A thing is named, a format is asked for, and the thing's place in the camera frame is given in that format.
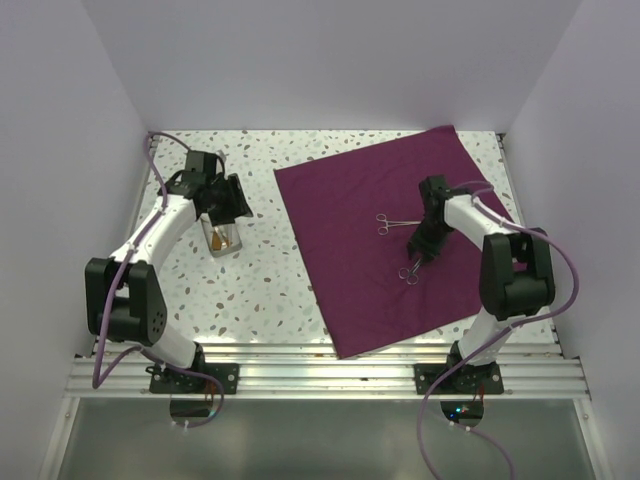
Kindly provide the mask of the silver surgical scissors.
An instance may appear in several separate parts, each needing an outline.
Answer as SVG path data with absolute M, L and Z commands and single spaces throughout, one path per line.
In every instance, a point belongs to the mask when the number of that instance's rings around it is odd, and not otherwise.
M 416 285 L 419 282 L 418 271 L 421 268 L 422 264 L 422 258 L 418 257 L 413 261 L 410 267 L 403 267 L 399 269 L 399 278 L 405 281 L 410 286 Z

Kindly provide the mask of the silver hemostat forceps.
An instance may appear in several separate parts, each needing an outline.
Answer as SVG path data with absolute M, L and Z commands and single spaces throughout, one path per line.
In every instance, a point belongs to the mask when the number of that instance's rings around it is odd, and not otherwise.
M 378 227 L 378 234 L 381 236 L 387 235 L 392 228 L 411 227 L 420 224 L 420 221 L 413 220 L 390 220 L 387 215 L 383 213 L 376 215 L 376 221 L 380 224 Z

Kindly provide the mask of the purple cloth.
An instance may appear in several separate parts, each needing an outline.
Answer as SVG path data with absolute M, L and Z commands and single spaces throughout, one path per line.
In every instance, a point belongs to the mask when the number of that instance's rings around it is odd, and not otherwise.
M 274 173 L 321 315 L 346 359 L 475 316 L 480 251 L 452 233 L 409 285 L 410 228 L 378 232 L 377 215 L 415 221 L 419 184 L 442 175 L 451 186 L 483 175 L 455 129 L 442 126 Z

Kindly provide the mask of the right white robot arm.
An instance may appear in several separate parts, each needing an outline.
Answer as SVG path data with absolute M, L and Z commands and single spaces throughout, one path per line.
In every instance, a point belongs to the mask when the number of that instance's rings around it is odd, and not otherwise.
M 407 243 L 414 265 L 401 271 L 409 284 L 418 269 L 434 261 L 449 235 L 462 234 L 481 253 L 481 309 L 470 329 L 452 349 L 445 369 L 451 389 L 468 392 L 481 380 L 481 370 L 496 361 L 519 319 L 550 305 L 556 294 L 546 233 L 512 224 L 489 209 L 467 186 L 448 185 L 442 175 L 420 182 L 424 214 Z

